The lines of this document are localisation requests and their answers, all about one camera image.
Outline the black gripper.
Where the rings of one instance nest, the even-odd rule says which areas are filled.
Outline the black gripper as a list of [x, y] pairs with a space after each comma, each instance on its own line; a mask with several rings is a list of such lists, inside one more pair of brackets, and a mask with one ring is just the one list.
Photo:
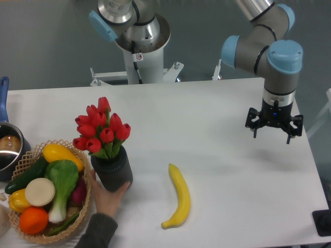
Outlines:
[[270, 105], [262, 100], [261, 111], [250, 108], [245, 122], [245, 127], [253, 132], [253, 138], [257, 137], [258, 129], [268, 126], [283, 128], [287, 133], [287, 144], [292, 138], [302, 135], [303, 115], [291, 116], [293, 102], [287, 106]]

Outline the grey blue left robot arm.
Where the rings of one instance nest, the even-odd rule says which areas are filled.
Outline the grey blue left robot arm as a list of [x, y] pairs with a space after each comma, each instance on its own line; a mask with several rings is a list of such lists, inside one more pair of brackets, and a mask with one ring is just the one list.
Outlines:
[[[264, 79], [262, 107], [250, 108], [246, 127], [253, 132], [268, 126], [283, 130], [288, 138], [301, 136], [303, 116], [292, 116], [303, 48], [284, 40], [295, 15], [274, 1], [237, 1], [253, 26], [246, 37], [229, 36], [221, 49], [221, 61]], [[155, 12], [154, 1], [99, 1], [89, 21], [106, 41], [121, 48], [129, 84], [175, 81], [173, 70], [163, 67], [163, 48], [170, 39], [167, 21]]]

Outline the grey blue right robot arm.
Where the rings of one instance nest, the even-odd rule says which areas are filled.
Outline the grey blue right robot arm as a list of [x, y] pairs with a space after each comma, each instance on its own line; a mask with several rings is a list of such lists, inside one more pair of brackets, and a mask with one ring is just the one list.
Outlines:
[[292, 106], [303, 65], [303, 48], [285, 35], [295, 23], [293, 10], [274, 1], [236, 1], [252, 24], [246, 37], [229, 36], [221, 49], [225, 64], [264, 79], [261, 110], [250, 108], [245, 126], [254, 134], [268, 126], [291, 140], [302, 135], [303, 116], [292, 116]]

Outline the dark grey sleeved forearm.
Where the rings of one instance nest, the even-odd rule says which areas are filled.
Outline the dark grey sleeved forearm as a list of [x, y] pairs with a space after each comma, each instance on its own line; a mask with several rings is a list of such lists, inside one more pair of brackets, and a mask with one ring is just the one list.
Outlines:
[[85, 233], [75, 247], [108, 247], [117, 228], [118, 224], [112, 217], [95, 213], [91, 216]]

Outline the person's bare hand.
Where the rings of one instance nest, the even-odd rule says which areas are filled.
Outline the person's bare hand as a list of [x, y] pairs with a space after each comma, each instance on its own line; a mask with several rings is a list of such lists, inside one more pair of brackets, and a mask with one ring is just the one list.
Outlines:
[[96, 172], [93, 169], [89, 171], [89, 179], [94, 192], [97, 213], [114, 218], [120, 206], [122, 197], [129, 189], [131, 183], [129, 181], [125, 182], [115, 192], [110, 192], [97, 181]]

